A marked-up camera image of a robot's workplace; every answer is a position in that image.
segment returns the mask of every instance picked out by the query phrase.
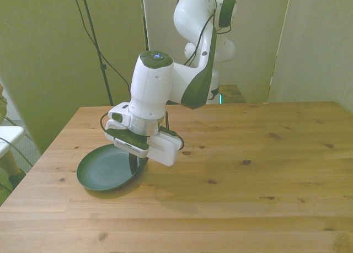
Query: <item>wooden table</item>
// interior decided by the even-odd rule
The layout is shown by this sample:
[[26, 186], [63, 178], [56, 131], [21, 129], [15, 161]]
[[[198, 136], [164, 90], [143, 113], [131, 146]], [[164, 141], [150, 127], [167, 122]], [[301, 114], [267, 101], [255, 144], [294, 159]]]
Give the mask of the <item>wooden table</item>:
[[222, 103], [245, 103], [242, 93], [237, 85], [220, 85]]
[[336, 103], [168, 105], [185, 140], [133, 182], [85, 191], [108, 144], [81, 108], [0, 207], [0, 252], [353, 252], [353, 116]]

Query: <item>white wall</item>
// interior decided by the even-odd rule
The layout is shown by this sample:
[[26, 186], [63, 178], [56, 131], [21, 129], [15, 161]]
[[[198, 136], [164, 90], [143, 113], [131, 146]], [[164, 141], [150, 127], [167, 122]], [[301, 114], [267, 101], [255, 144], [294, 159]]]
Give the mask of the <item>white wall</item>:
[[269, 101], [336, 101], [353, 112], [353, 0], [290, 0]]

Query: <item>microphone stand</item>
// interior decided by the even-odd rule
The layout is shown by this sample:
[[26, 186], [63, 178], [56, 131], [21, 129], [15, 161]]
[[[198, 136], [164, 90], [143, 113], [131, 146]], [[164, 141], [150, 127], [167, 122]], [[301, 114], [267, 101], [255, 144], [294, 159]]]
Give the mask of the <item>microphone stand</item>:
[[87, 5], [87, 0], [83, 0], [84, 6], [86, 8], [86, 12], [87, 12], [87, 16], [88, 16], [88, 20], [89, 20], [89, 25], [92, 31], [92, 35], [93, 35], [93, 39], [94, 39], [94, 45], [95, 48], [97, 49], [97, 54], [98, 54], [98, 58], [99, 58], [99, 63], [100, 63], [100, 69], [101, 72], [103, 74], [103, 78], [104, 78], [104, 82], [105, 82], [105, 87], [106, 87], [106, 91], [108, 92], [108, 97], [109, 97], [109, 101], [110, 101], [110, 105], [114, 106], [113, 104], [113, 99], [111, 98], [111, 94], [110, 94], [110, 89], [109, 89], [109, 84], [108, 84], [108, 79], [106, 78], [106, 65], [103, 64], [102, 60], [101, 60], [101, 55], [100, 55], [100, 51], [99, 51], [99, 47], [98, 47], [98, 42], [97, 42], [97, 38], [95, 37], [95, 33], [94, 33], [94, 28], [93, 28], [93, 23], [92, 20], [90, 18], [90, 14], [89, 14], [89, 9], [88, 9], [88, 5]]

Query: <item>cable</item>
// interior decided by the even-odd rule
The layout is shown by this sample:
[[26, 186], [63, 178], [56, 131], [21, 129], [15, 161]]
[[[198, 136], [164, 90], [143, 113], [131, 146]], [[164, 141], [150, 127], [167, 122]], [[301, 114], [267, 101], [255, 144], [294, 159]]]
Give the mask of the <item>cable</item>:
[[[86, 33], [87, 33], [88, 37], [90, 38], [91, 42], [93, 43], [93, 45], [94, 45], [95, 47], [97, 47], [97, 46], [95, 45], [95, 42], [93, 41], [91, 35], [89, 34], [87, 28], [86, 28], [86, 25], [85, 25], [85, 23], [84, 23], [84, 19], [83, 19], [83, 16], [82, 16], [81, 8], [80, 8], [80, 6], [79, 6], [79, 4], [78, 4], [78, 1], [77, 1], [77, 0], [75, 0], [75, 1], [76, 1], [76, 5], [77, 5], [77, 7], [78, 7], [79, 15], [81, 16], [81, 20], [82, 20], [82, 24], [83, 24], [84, 30], [86, 31]], [[101, 52], [100, 50], [99, 50], [99, 53], [100, 53], [100, 55], [102, 56], [102, 58], [104, 59], [104, 61], [105, 61], [105, 62], [121, 77], [121, 79], [126, 83], [127, 89], [129, 90], [129, 94], [130, 94], [130, 96], [131, 96], [131, 91], [130, 91], [130, 85], [129, 85], [129, 83], [128, 83], [128, 82], [126, 81], [126, 79], [108, 62], [108, 60], [105, 59], [104, 55], [102, 54], [102, 52]]]
[[0, 137], [0, 139], [2, 141], [5, 141], [6, 143], [8, 143], [11, 147], [13, 147], [14, 149], [16, 149], [16, 151], [24, 158], [24, 160], [26, 160], [26, 162], [31, 166], [33, 167], [32, 163], [30, 161], [28, 161], [28, 159], [24, 156], [24, 154], [22, 154], [22, 152], [20, 150], [18, 150], [17, 147], [15, 147], [13, 144], [11, 144], [9, 141], [7, 141], [6, 139]]
[[197, 49], [199, 48], [199, 45], [200, 45], [200, 42], [201, 42], [202, 34], [204, 33], [204, 30], [206, 29], [206, 26], [207, 26], [208, 22], [209, 22], [209, 21], [211, 20], [211, 18], [214, 17], [214, 16], [215, 16], [215, 11], [214, 11], [213, 14], [208, 18], [207, 22], [205, 23], [204, 27], [202, 28], [201, 33], [200, 33], [200, 37], [199, 37], [199, 41], [197, 42], [195, 51], [194, 51], [194, 53], [192, 53], [192, 55], [189, 57], [189, 59], [184, 63], [184, 65], [186, 65], [187, 63], [189, 63], [189, 61], [190, 61], [191, 58], [192, 58], [192, 61], [191, 61], [190, 64], [189, 64], [189, 66], [190, 66], [191, 63], [193, 62], [193, 60], [195, 59]]
[[185, 143], [184, 143], [184, 140], [182, 139], [182, 137], [180, 135], [177, 134], [176, 136], [179, 137], [180, 140], [181, 140], [181, 147], [178, 149], [178, 151], [179, 151], [179, 150], [182, 150], [184, 148]]
[[11, 190], [9, 190], [5, 185], [2, 185], [1, 183], [0, 183], [0, 187], [3, 187], [3, 188], [4, 188], [5, 190], [7, 190], [8, 192], [12, 193]]
[[[13, 126], [18, 126], [18, 127], [19, 127], [19, 125], [17, 125], [16, 123], [14, 123], [14, 121], [12, 121], [9, 117], [5, 117], [5, 119], [6, 119], [9, 123], [11, 123]], [[27, 133], [25, 133], [24, 135], [25, 135], [28, 139], [30, 139], [30, 140], [33, 142], [32, 138], [31, 138]]]
[[[216, 3], [216, 8], [215, 8], [215, 13], [216, 13], [216, 10], [217, 10], [217, 0], [215, 0], [215, 3]], [[213, 16], [213, 25], [215, 24], [215, 16]]]
[[165, 111], [165, 127], [169, 129], [169, 119], [168, 119], [168, 112]]
[[104, 126], [103, 126], [103, 124], [102, 124], [102, 120], [103, 120], [103, 118], [104, 118], [105, 116], [108, 115], [108, 113], [109, 113], [109, 112], [107, 112], [106, 114], [104, 114], [104, 115], [100, 118], [100, 121], [99, 121], [100, 126], [101, 126], [101, 128], [103, 129], [104, 132], [106, 132], [106, 129], [104, 128]]
[[228, 31], [225, 31], [225, 32], [223, 32], [223, 33], [217, 33], [217, 34], [226, 34], [226, 33], [230, 32], [230, 31], [232, 30], [232, 26], [230, 25], [229, 28], [230, 28], [230, 29], [229, 29]]

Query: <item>white panel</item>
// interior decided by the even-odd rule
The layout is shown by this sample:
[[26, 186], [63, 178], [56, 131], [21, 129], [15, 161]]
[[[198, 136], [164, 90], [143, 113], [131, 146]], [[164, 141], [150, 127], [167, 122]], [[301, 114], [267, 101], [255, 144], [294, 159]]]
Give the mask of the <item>white panel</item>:
[[[236, 0], [237, 15], [227, 37], [236, 57], [216, 64], [220, 84], [236, 84], [247, 102], [267, 98], [288, 0]], [[184, 63], [184, 40], [173, 24], [177, 0], [145, 0], [151, 50], [164, 51]]]
[[353, 112], [353, 0], [290, 0], [269, 101], [336, 101]]

